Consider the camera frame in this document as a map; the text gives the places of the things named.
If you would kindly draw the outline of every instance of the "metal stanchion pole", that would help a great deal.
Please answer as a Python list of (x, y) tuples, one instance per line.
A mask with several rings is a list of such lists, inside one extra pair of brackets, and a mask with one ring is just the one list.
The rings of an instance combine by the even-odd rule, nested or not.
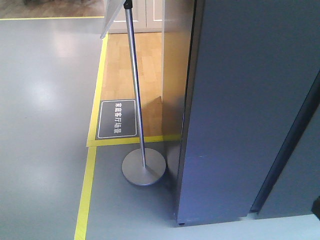
[(132, 0), (126, 0), (123, 6), (125, 9), (126, 27), (129, 39), (140, 149), (130, 152), (124, 158), (122, 162), (122, 172), (130, 183), (139, 186), (148, 186), (154, 184), (163, 176), (166, 170), (166, 161), (156, 150), (145, 148), (135, 32), (132, 17)]

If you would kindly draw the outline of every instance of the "yellow floor tape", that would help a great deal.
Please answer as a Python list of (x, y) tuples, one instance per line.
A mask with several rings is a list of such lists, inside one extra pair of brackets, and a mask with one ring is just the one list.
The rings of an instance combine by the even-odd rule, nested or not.
[(74, 240), (85, 240), (91, 201), (92, 184), (94, 182), (97, 147), (89, 147), (86, 158), (84, 179), (76, 221)]
[(17, 20), (49, 20), (49, 19), (103, 19), (104, 16), (57, 16), (57, 17), (17, 17), (17, 18), (0, 18), (0, 21), (17, 21)]

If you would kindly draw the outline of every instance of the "gray cabinet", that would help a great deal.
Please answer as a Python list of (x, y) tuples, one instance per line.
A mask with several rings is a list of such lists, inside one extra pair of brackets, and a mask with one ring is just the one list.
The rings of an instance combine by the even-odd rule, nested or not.
[(166, 136), (182, 133), (166, 144), (175, 214), (180, 224), (236, 221), (319, 72), (320, 5), (198, 0), (192, 28), (194, 2), (165, 3), (162, 124)]

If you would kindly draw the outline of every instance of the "white cabinet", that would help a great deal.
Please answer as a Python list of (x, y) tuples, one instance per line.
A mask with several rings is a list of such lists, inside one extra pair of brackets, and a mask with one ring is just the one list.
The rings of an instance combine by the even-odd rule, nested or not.
[[(133, 27), (136, 33), (161, 32), (163, 0), (132, 0)], [(110, 33), (126, 33), (126, 14), (121, 9), (109, 30)]]
[(146, 28), (162, 28), (163, 0), (145, 0)]

